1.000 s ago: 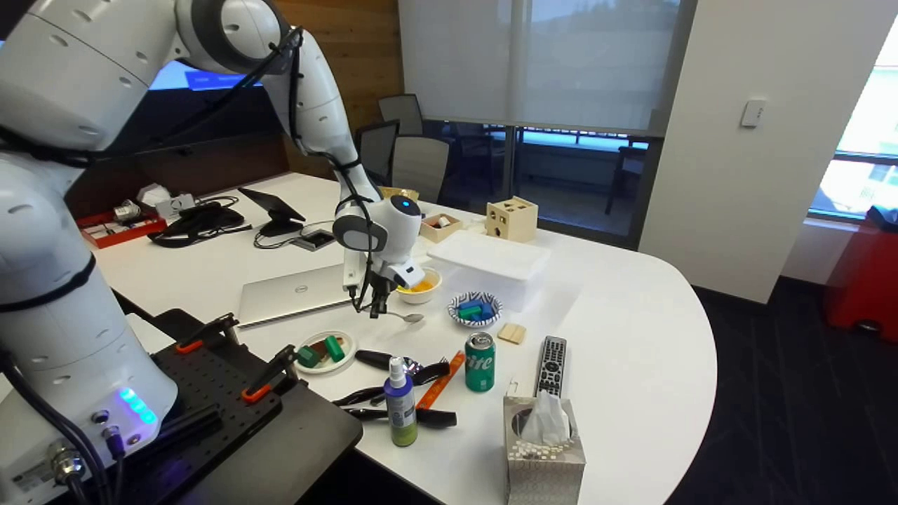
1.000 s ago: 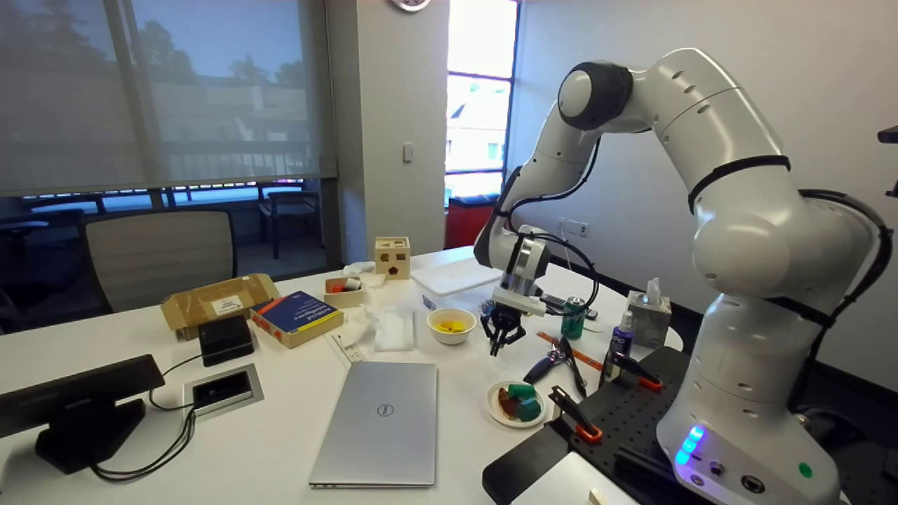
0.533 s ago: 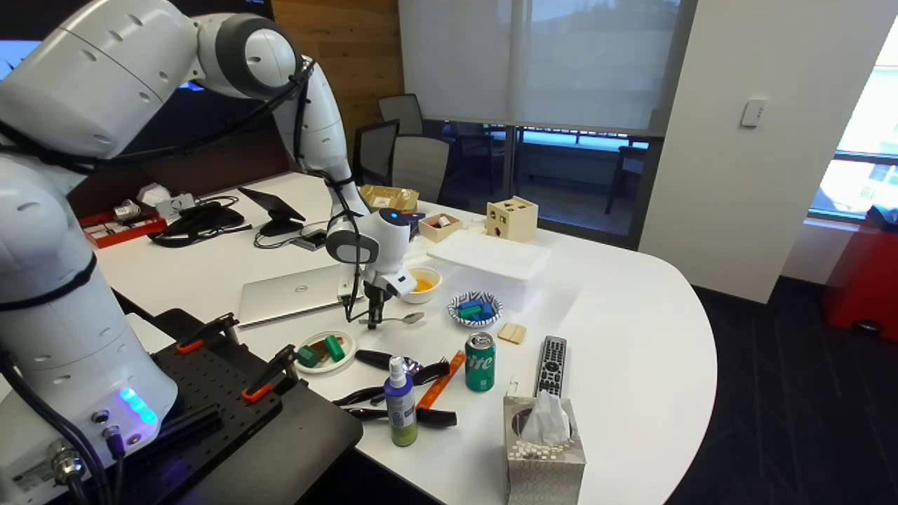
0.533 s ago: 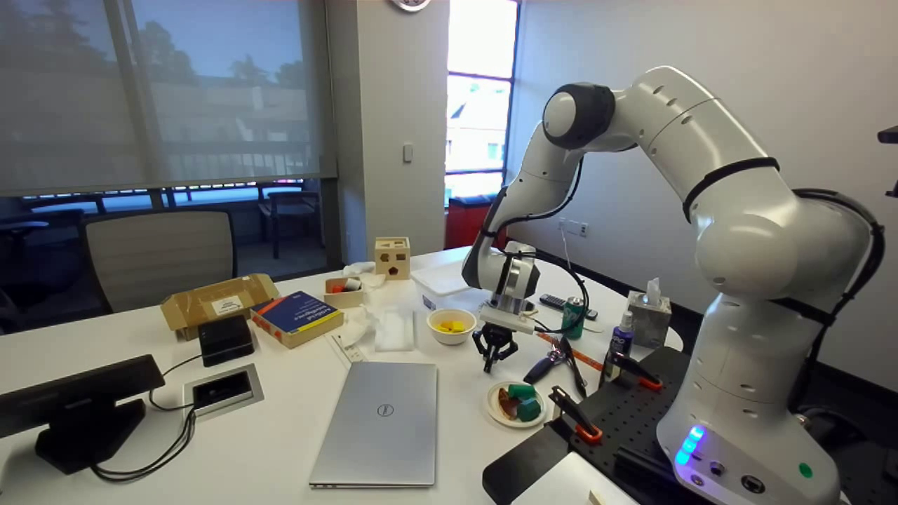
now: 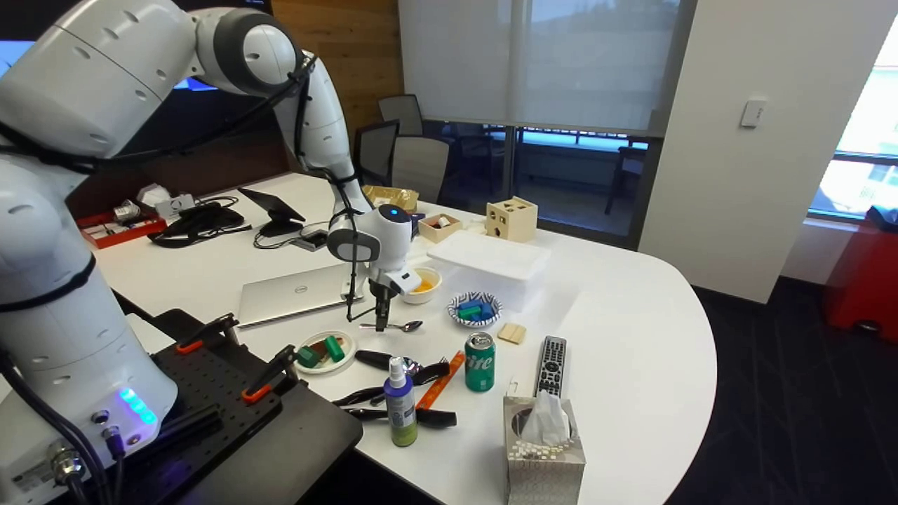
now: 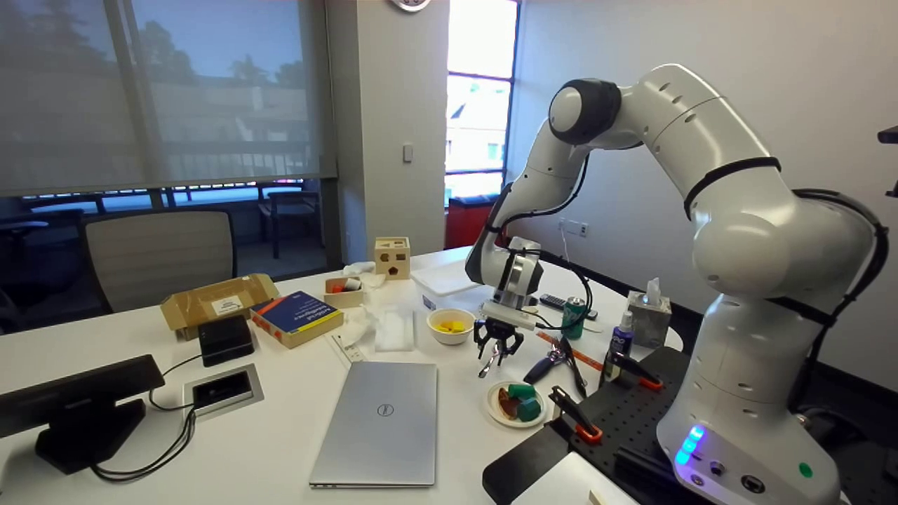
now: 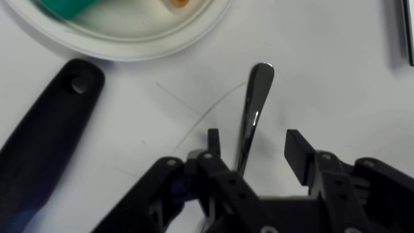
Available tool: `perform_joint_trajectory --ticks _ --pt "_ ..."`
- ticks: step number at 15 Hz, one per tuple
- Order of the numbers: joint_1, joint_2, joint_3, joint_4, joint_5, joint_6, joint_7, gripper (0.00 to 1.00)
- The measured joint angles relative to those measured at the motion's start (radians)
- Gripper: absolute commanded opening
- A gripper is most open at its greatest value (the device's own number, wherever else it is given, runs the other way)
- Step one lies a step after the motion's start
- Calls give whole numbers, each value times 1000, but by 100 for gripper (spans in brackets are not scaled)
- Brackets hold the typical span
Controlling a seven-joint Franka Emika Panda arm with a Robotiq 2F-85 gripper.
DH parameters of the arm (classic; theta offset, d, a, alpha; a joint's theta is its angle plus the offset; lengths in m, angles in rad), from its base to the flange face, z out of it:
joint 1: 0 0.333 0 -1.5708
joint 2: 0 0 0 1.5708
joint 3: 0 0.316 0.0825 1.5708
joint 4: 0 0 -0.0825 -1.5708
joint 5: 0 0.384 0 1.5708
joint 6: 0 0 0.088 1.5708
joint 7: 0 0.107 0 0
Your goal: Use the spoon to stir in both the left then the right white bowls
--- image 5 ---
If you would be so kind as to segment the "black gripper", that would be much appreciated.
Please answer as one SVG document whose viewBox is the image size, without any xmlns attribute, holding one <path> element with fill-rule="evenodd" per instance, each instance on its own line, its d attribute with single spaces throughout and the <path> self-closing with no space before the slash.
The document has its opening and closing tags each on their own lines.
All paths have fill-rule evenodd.
<svg viewBox="0 0 898 505">
<path fill-rule="evenodd" d="M 373 314 L 375 314 L 375 330 L 384 330 L 388 322 L 391 322 L 391 306 L 392 306 L 392 298 L 398 293 L 398 286 L 395 282 L 378 282 L 378 281 L 371 281 L 371 293 L 373 293 Z"/>
</svg>

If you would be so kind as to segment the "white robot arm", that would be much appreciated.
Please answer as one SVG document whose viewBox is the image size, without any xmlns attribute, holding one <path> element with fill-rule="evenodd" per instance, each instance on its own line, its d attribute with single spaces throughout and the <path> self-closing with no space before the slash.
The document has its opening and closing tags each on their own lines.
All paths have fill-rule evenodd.
<svg viewBox="0 0 898 505">
<path fill-rule="evenodd" d="M 274 107 L 288 153 L 333 190 L 328 253 L 368 278 L 375 314 L 419 282 L 412 219 L 359 185 L 326 65 L 259 9 L 78 0 L 0 77 L 0 505 L 75 487 L 161 437 L 179 387 L 143 350 L 67 199 L 185 77 Z"/>
</svg>

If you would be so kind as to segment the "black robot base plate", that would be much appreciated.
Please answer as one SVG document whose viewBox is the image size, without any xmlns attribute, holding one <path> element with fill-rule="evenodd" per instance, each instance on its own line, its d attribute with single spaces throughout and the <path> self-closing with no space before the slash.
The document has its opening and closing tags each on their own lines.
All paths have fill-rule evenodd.
<svg viewBox="0 0 898 505">
<path fill-rule="evenodd" d="M 246 406 L 241 390 L 267 361 L 223 337 L 179 355 L 173 345 L 201 326 L 182 307 L 133 322 L 179 394 L 161 437 L 123 463 L 122 505 L 297 505 L 363 424 L 301 379 Z"/>
</svg>

